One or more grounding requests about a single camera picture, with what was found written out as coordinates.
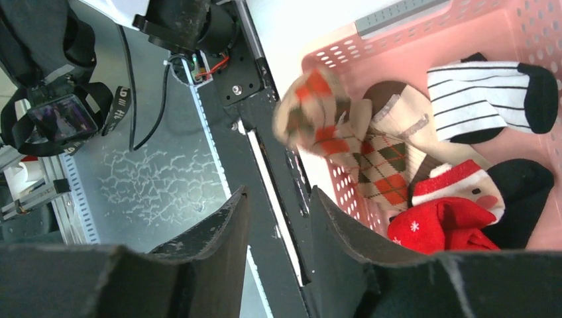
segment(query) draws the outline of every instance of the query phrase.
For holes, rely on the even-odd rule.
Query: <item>pink laundry basket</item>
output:
[[[400,10],[440,3],[400,19]],[[562,1],[560,0],[405,0],[370,16],[390,21],[365,33],[366,18],[335,30],[304,50],[303,71],[328,66],[339,74],[353,99],[361,99],[375,83],[397,80],[427,96],[427,69],[448,64],[476,52],[490,61],[517,60],[551,70],[562,88]],[[545,135],[510,129],[475,146],[493,164],[513,158],[541,163],[555,175],[555,187],[528,244],[528,249],[562,249],[562,121]],[[366,202],[339,167],[327,163],[337,204],[381,235],[386,235],[389,212]]]

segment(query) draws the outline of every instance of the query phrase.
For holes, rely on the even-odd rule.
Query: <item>red sock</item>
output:
[[[471,200],[445,197],[399,214],[388,226],[388,238],[411,250],[498,250],[480,231],[496,217]]]

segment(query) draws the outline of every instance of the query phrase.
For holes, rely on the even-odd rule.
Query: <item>black metal bracket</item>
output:
[[[234,1],[221,5],[233,18],[238,34],[229,52],[228,66],[213,74],[213,82],[224,106],[241,101],[264,88],[258,69],[258,57],[254,56],[247,41],[239,9]],[[208,56],[209,68],[223,60],[222,56]]]

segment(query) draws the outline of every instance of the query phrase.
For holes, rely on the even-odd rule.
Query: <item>orange wire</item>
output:
[[[224,54],[221,54],[221,55],[224,57],[224,59],[222,61],[217,63],[217,65],[215,65],[210,71],[204,72],[204,73],[199,73],[195,77],[198,78],[198,77],[201,77],[201,76],[208,76],[208,75],[211,75],[212,73],[215,73],[219,69],[223,68],[223,66],[225,66],[226,62],[228,62],[230,60],[230,56],[226,56]]]

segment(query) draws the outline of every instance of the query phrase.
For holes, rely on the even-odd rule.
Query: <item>white snowflake pattern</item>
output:
[[[420,224],[416,221],[412,222],[412,225],[410,225],[410,230],[412,230],[412,232],[416,232],[420,230]]]

